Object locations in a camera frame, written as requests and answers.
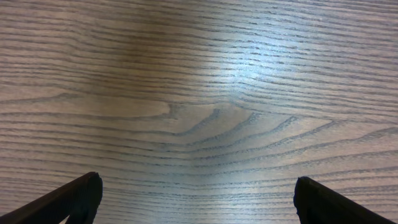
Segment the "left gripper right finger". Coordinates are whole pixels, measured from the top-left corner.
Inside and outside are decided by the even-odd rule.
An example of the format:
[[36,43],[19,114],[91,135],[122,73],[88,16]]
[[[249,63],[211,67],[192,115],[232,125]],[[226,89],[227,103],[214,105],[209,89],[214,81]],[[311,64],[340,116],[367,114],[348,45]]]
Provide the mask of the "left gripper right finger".
[[309,177],[299,177],[294,206],[301,224],[395,224]]

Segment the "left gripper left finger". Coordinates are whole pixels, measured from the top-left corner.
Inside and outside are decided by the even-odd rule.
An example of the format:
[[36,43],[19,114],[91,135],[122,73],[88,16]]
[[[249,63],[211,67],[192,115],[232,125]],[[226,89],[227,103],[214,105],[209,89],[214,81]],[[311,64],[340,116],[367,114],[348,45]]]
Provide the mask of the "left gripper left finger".
[[103,196],[103,181],[89,172],[1,216],[1,224],[92,224]]

